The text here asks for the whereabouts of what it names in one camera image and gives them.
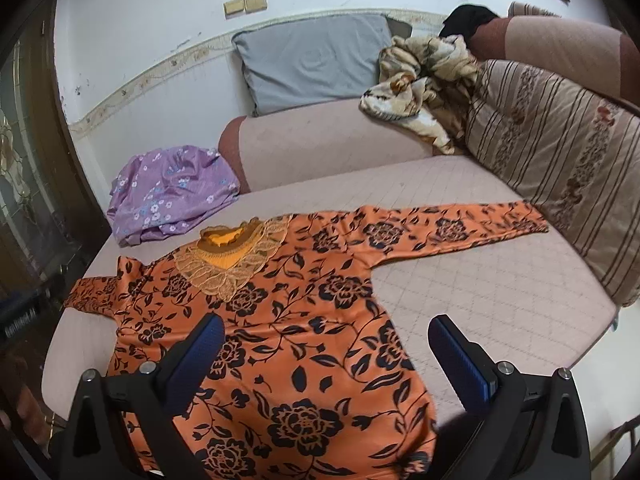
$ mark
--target metal screw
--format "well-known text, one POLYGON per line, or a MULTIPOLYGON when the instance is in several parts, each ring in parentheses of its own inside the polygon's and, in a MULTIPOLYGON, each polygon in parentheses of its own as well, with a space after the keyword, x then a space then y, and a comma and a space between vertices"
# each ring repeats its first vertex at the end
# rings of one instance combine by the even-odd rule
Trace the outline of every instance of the metal screw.
POLYGON ((97 370, 94 370, 93 368, 89 368, 88 370, 85 370, 84 372, 82 372, 82 380, 85 383, 90 383, 96 378, 97 375, 98 375, 97 370))
POLYGON ((138 368, 138 370, 140 371, 141 374, 152 374, 153 372, 156 371, 157 365, 155 362, 153 361, 145 361, 144 363, 142 363, 140 365, 140 368, 138 368))
POLYGON ((513 372, 515 371, 516 367, 513 366, 510 362, 508 361, 500 361, 498 363, 498 371, 505 374, 505 375, 511 375, 513 374, 513 372))
POLYGON ((568 368, 558 368, 558 375, 565 381, 570 380, 572 377, 571 370, 568 368))

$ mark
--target orange floral blouse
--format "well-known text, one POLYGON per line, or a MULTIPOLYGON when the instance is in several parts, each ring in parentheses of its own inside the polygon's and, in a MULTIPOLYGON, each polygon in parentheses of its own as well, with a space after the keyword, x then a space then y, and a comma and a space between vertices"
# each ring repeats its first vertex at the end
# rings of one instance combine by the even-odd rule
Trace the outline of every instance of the orange floral blouse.
MULTIPOLYGON (((371 269, 544 232, 545 220, 526 202, 364 206, 271 219, 263 231, 261 250, 226 271, 194 264, 195 244, 148 266, 121 257, 117 276, 79 280, 66 306, 118 323, 109 374, 159 360, 207 312, 223 318, 218 359, 174 418, 212 478, 426 471, 434 405, 375 297, 371 269)), ((126 421, 154 468, 135 417, 126 421)))

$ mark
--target gray pillow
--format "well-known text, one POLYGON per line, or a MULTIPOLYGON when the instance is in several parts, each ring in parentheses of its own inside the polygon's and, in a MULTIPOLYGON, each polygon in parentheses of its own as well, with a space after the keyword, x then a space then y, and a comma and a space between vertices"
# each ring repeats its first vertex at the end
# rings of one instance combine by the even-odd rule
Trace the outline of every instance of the gray pillow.
POLYGON ((391 46, 384 16, 311 18, 233 37, 256 115, 360 97, 378 82, 378 54, 391 46))

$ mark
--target blue gripper pad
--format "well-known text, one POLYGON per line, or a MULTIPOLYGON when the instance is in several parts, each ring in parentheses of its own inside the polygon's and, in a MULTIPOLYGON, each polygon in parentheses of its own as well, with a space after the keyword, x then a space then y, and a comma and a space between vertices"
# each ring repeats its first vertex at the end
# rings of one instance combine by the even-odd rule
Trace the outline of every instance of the blue gripper pad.
POLYGON ((494 362, 475 343, 470 343, 449 316, 429 323, 429 346, 465 410, 485 415, 497 389, 494 362))
POLYGON ((224 342, 224 322, 220 316, 212 316, 199 334, 177 343, 190 343, 190 346, 166 382, 163 403, 165 413, 176 416, 188 409, 224 342))

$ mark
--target clothing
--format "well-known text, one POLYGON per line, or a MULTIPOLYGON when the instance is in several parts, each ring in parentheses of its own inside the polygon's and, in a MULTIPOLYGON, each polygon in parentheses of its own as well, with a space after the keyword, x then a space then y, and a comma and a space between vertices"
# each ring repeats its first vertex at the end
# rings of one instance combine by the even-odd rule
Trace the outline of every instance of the clothing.
MULTIPOLYGON (((118 323, 110 374, 158 360, 206 312, 222 317, 218 359, 188 412, 174 418, 213 478, 425 471, 434 405, 375 298, 371 269, 543 232, 545 220, 513 202, 252 222, 204 230, 149 266, 121 257, 116 277, 79 280, 66 305, 118 323), (225 248, 241 256, 214 266, 225 248)), ((133 416, 127 427, 153 467, 133 416)))
POLYGON ((235 202, 240 183, 218 150, 181 146, 131 158, 107 216, 121 247, 184 234, 235 202))
POLYGON ((462 139, 478 64, 462 37, 393 38, 380 53, 380 84, 360 99, 364 113, 407 128, 445 155, 462 139))
POLYGON ((480 25, 489 23, 495 18, 498 18, 498 15, 486 7, 460 5, 444 20, 444 28, 440 31, 440 37, 460 35, 465 38, 465 43, 468 43, 480 25))

